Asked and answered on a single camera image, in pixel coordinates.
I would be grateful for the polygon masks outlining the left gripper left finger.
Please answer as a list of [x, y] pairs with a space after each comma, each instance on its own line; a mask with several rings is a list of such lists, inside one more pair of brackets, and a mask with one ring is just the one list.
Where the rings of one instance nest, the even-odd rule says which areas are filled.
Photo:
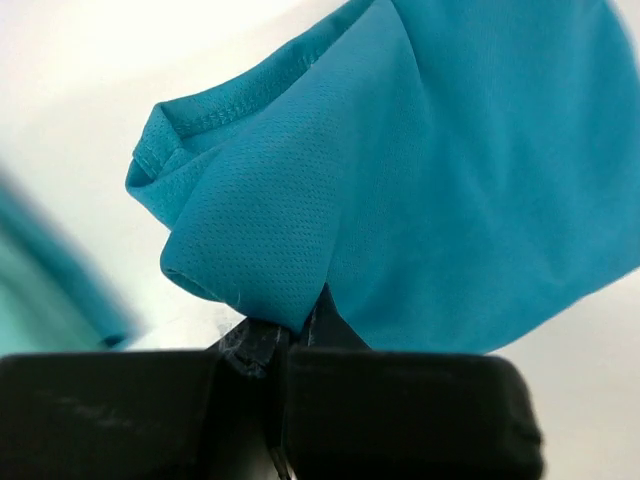
[[265, 427], [287, 330], [253, 319], [200, 350], [1, 361], [5, 479], [283, 479]]

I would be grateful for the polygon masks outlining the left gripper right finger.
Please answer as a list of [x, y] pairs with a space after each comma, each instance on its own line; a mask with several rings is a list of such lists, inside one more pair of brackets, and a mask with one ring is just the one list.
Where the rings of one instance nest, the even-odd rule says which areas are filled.
[[287, 359], [300, 479], [538, 479], [529, 389], [497, 356], [370, 349], [323, 290]]

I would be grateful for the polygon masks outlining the dark teal t shirt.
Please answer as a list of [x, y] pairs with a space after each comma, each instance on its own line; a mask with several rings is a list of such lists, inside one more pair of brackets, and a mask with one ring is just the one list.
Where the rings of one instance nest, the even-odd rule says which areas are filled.
[[351, 1], [156, 105], [126, 187], [193, 295], [489, 352], [639, 265], [635, 56], [606, 1]]

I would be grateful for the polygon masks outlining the turquoise t shirt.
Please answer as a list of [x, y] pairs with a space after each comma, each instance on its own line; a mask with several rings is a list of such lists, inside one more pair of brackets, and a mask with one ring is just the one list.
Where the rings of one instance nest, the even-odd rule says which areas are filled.
[[57, 281], [101, 337], [102, 350], [121, 350], [136, 329], [106, 288], [75, 257], [11, 182], [1, 180], [1, 231], [6, 230]]

